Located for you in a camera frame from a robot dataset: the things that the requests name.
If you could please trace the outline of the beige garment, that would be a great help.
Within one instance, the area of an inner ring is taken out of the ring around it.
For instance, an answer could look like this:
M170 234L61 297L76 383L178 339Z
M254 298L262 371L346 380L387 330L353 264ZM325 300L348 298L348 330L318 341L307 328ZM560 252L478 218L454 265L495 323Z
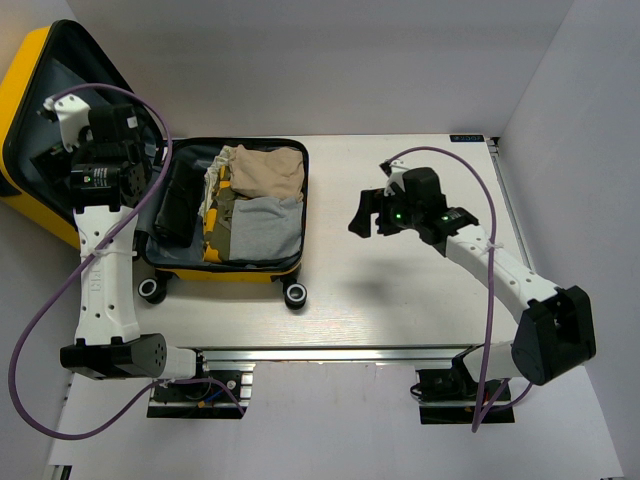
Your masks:
M283 147L258 151L239 145L229 161L231 188L248 198L294 198L301 202L305 179L303 155Z

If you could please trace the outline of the black box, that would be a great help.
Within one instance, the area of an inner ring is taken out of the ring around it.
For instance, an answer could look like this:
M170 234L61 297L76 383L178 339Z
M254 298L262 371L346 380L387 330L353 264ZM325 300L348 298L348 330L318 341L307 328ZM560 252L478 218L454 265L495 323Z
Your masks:
M191 245L206 168L197 159L174 160L153 222L159 241L181 248Z

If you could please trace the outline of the grey cloth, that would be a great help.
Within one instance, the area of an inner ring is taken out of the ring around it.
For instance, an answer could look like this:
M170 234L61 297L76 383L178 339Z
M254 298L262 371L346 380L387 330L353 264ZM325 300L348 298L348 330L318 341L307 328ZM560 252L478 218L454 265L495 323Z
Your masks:
M230 261L275 261L299 252L303 203L259 197L236 200L232 213Z

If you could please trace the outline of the camouflage yellow green garment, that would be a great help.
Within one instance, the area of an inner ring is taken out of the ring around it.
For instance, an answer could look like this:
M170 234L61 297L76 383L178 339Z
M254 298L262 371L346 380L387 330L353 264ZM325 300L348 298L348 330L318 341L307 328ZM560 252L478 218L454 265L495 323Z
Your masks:
M222 166L205 201L203 260L222 264L230 260L232 216L237 193L231 188L230 169Z

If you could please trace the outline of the white green patterned garment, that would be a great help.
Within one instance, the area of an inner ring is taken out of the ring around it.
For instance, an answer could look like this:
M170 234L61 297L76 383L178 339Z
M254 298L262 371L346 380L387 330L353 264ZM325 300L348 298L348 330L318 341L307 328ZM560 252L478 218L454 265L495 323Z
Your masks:
M221 171L224 167L228 167L230 161L235 158L236 150L236 147L224 145L207 168L204 174L204 197L198 211L202 218L205 218L207 211L212 206L214 195L220 183Z

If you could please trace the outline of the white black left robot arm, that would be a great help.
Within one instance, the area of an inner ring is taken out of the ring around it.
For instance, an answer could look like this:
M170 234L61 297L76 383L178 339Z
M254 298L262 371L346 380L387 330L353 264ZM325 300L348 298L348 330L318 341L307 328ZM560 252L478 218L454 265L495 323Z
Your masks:
M141 332L134 308L134 209L153 182L144 118L130 103L90 106L76 94L48 100L44 113L60 124L62 160L80 256L81 311L74 342L60 351L64 368L95 380L177 380L188 398L211 387L192 349Z

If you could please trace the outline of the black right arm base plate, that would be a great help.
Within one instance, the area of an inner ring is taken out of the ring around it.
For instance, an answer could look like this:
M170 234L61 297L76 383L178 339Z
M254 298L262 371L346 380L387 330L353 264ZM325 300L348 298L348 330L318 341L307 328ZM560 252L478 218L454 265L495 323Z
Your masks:
M422 425L471 425L475 414L477 385L472 382L466 391L454 381L448 369L422 369L416 371L416 383L409 389L411 396L419 405L419 417ZM482 407L499 390L500 380L491 380L485 384ZM511 402L509 387L501 391L482 421L483 424L515 423L513 408L507 408Z

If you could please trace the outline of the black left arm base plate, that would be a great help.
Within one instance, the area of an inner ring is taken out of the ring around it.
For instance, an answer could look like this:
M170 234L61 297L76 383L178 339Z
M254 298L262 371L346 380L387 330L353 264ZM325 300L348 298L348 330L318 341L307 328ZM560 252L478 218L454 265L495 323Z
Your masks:
M151 419L239 420L252 395L254 364L214 363L206 375L217 383L169 385L152 390L146 416Z

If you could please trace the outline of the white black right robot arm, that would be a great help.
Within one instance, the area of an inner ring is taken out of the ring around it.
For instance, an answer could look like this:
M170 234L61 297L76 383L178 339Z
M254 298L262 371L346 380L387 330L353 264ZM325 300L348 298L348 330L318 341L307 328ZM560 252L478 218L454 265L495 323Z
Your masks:
M428 167L394 169L383 188L364 190L349 231L370 237L414 230L426 244L461 266L512 315L513 340L493 344L488 353L468 350L454 361L453 390L472 399L488 380L522 377L544 385L596 354L588 294L578 286L563 289L491 243L478 219L450 207L435 171Z

